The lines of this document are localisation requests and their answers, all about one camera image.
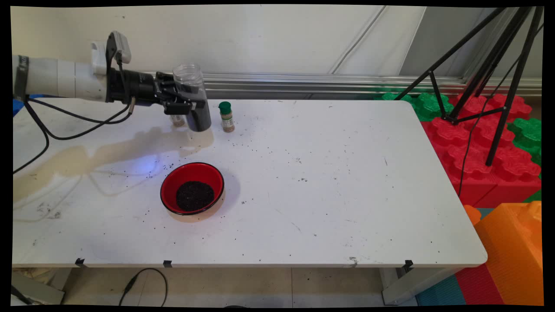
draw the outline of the black seeds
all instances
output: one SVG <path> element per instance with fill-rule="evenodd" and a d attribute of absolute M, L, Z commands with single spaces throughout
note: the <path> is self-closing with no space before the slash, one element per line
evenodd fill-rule
<path fill-rule="evenodd" d="M 206 183 L 188 181 L 177 190 L 177 206 L 183 211 L 199 210 L 214 200 L 214 190 Z"/>

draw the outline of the white table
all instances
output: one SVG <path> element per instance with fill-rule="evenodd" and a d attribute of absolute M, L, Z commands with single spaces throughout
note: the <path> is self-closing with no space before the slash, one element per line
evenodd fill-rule
<path fill-rule="evenodd" d="M 45 101 L 94 119 L 122 107 Z M 222 130 L 220 102 L 209 101 L 212 126 L 201 133 L 173 127 L 154 105 L 51 140 L 13 177 L 12 266 L 428 268 L 385 285 L 385 302 L 400 303 L 424 280 L 487 260 L 407 102 L 231 100 L 232 133 Z M 92 126 L 32 106 L 58 136 Z M 14 169 L 44 147 L 25 109 L 13 142 Z M 206 212 L 178 216 L 162 205 L 160 185 L 190 162 L 216 166 L 225 192 Z"/>

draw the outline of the small glass bottle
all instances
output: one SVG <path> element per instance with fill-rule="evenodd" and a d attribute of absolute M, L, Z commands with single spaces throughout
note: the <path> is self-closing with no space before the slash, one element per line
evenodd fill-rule
<path fill-rule="evenodd" d="M 224 127 L 224 132 L 233 132 L 233 130 L 235 130 L 235 125 L 233 125 L 231 103 L 221 102 L 218 108 L 220 109 L 221 125 Z"/>
<path fill-rule="evenodd" d="M 170 115 L 170 120 L 176 127 L 181 127 L 185 124 L 185 119 L 181 115 Z"/>

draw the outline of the table leg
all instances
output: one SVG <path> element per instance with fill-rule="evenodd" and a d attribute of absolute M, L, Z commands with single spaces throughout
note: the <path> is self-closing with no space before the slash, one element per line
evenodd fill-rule
<path fill-rule="evenodd" d="M 48 285 L 18 272 L 12 272 L 12 285 L 24 296 L 33 300 L 47 304 L 60 304 L 64 296 L 62 289 L 70 272 L 71 268 L 53 269 Z"/>
<path fill-rule="evenodd" d="M 396 279 L 395 268 L 380 269 L 385 305 L 400 305 L 420 292 L 434 286 L 462 268 L 412 268 Z"/>

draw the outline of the green cap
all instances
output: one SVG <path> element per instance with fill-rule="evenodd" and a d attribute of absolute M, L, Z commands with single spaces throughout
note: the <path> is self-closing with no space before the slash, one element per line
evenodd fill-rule
<path fill-rule="evenodd" d="M 218 108 L 220 109 L 220 114 L 222 115 L 231 113 L 231 103 L 229 102 L 221 102 L 220 105 L 218 105 Z"/>

